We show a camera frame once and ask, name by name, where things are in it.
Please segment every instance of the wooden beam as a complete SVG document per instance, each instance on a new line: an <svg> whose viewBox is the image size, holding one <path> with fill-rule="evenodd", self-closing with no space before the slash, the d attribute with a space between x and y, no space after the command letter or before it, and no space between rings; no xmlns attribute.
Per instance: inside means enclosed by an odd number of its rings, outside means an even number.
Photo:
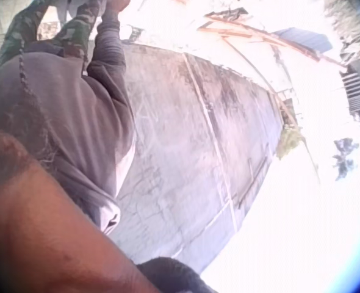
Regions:
<svg viewBox="0 0 360 293"><path fill-rule="evenodd" d="M256 29L255 27L247 26L246 24L242 24L242 23L236 23L235 21L223 20L223 19L217 18L217 17L206 16L206 18L209 21L214 21L216 23L228 24L230 26L245 29L245 30L247 30L248 33L253 32L254 34L257 34L257 35L259 35L260 37L262 37L262 38L264 38L266 40L270 40L271 42L275 42L276 44L280 44L280 45L283 45L283 46L285 46L287 48L291 48L293 50L296 50L299 53L305 55L306 57L312 58L315 61L320 60L318 54L315 51L313 51L311 49L308 49L308 48L305 48L305 47L303 47L303 46L301 46L299 44L288 42L286 40L282 40L278 36L275 36L273 34L269 34L268 32L262 31L260 29Z"/></svg>
<svg viewBox="0 0 360 293"><path fill-rule="evenodd" d="M306 57L311 58L317 62L319 62L321 59L323 59L333 65L338 66L339 70L342 72L346 72L346 70L347 70L347 67L345 65L341 64L339 61L334 60L328 56L325 56L316 50L302 46L301 44L284 40L284 39L278 37L277 35L270 34L266 31L262 31L260 29L256 29L255 27L247 26L246 24L237 23L235 21L224 20L222 18L213 17L213 16L205 16L205 17L209 20L210 23L211 23L211 21L213 21L216 23L221 23L221 24L225 24L225 25L228 25L231 27L235 27L235 28L237 28L237 30L241 29L241 30L243 30L243 32L240 32L241 34L242 33L247 34L247 35L256 34L256 35L262 37L266 42L269 42L275 46L283 46L286 48L293 49L293 50L301 53L302 55L305 55Z"/></svg>
<svg viewBox="0 0 360 293"><path fill-rule="evenodd" d="M234 37L244 37L244 38L252 38L254 35L244 34L243 32L234 31L232 29L208 29L205 27L198 28L200 32L213 32L220 35L232 35Z"/></svg>

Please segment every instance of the concrete wall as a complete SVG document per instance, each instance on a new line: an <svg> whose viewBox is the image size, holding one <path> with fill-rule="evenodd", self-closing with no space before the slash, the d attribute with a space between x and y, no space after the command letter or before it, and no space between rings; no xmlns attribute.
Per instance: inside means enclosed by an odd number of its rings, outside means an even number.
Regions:
<svg viewBox="0 0 360 293"><path fill-rule="evenodd" d="M110 237L137 263L173 256L200 272L257 194L279 111L264 89L206 60L140 45L124 51L138 141Z"/></svg>

